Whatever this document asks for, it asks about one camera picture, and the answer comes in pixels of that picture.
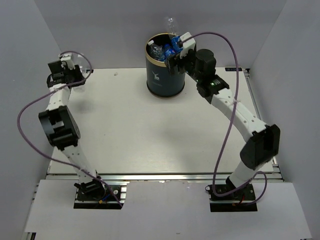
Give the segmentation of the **pepsi label clear bottle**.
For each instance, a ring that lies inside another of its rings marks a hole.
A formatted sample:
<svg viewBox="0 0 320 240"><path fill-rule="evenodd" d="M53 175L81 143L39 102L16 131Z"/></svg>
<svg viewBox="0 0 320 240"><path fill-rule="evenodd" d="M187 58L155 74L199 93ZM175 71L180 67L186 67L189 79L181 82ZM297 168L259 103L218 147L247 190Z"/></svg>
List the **pepsi label clear bottle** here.
<svg viewBox="0 0 320 240"><path fill-rule="evenodd" d="M174 56L176 54L176 51L170 44L165 44L163 46L163 49L164 49L165 59L168 59L169 57Z"/></svg>

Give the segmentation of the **clear bottle blue label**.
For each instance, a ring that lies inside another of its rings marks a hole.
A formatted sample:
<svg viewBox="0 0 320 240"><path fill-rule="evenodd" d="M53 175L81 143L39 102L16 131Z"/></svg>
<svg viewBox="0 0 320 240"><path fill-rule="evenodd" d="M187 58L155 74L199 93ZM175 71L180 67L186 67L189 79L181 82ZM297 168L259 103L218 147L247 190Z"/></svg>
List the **clear bottle blue label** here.
<svg viewBox="0 0 320 240"><path fill-rule="evenodd" d="M150 56L156 61L163 62L165 59L163 48L155 44L153 40L150 40L147 45L149 46Z"/></svg>

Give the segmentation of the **clear unlabelled plastic bottle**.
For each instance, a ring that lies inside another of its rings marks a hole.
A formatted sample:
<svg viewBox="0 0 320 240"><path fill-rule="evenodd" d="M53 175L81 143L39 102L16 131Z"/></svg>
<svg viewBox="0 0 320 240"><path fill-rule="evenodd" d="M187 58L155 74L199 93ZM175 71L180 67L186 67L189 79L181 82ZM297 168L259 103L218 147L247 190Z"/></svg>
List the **clear unlabelled plastic bottle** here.
<svg viewBox="0 0 320 240"><path fill-rule="evenodd" d="M179 34L178 24L174 17L166 17L165 26L169 34L175 35L175 36Z"/></svg>

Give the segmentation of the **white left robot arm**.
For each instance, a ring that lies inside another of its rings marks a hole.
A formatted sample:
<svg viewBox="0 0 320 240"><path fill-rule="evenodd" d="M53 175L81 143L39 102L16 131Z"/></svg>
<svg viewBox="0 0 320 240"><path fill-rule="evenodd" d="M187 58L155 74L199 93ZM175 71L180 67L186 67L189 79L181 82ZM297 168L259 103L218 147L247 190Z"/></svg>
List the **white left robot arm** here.
<svg viewBox="0 0 320 240"><path fill-rule="evenodd" d="M75 170L78 182L74 186L83 195L99 200L105 196L106 187L81 148L80 129L68 108L72 91L68 85L80 86L84 76L71 59L50 62L48 67L51 74L46 83L51 96L45 111L38 114L39 121L50 145L59 150L68 159L66 164Z"/></svg>

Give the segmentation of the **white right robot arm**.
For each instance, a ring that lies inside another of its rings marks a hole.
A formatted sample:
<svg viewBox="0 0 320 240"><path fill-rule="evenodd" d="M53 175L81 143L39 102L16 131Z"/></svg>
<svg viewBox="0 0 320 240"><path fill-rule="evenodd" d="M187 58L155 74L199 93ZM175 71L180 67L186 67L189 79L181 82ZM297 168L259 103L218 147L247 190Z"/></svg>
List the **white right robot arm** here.
<svg viewBox="0 0 320 240"><path fill-rule="evenodd" d="M240 163L226 179L225 187L213 184L211 190L218 198L238 199L250 181L261 174L261 167L278 154L280 128L258 119L237 100L230 86L216 73L216 59L211 50L191 49L186 55L175 53L166 59L165 65L170 74L188 74L196 82L198 93L223 113L244 139Z"/></svg>

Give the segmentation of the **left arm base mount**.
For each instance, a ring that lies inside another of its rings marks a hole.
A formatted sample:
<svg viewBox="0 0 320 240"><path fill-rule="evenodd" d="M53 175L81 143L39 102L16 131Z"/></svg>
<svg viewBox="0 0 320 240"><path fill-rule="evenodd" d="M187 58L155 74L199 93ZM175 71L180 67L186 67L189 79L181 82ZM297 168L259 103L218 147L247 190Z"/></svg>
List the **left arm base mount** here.
<svg viewBox="0 0 320 240"><path fill-rule="evenodd" d="M107 187L93 179L87 183L75 183L74 186L77 188L74 209L121 210L124 205L123 185L111 184Z"/></svg>

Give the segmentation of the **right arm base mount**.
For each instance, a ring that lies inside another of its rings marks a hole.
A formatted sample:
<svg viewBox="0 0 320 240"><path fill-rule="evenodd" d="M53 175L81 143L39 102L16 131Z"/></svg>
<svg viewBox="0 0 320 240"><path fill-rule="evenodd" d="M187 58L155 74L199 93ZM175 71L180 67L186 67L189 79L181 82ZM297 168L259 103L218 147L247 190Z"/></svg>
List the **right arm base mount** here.
<svg viewBox="0 0 320 240"><path fill-rule="evenodd" d="M205 191L209 194L209 205L211 213L235 213L235 212L257 212L257 204L249 203L256 200L255 191L252 184L248 184L226 196L216 196L213 186L207 185Z"/></svg>

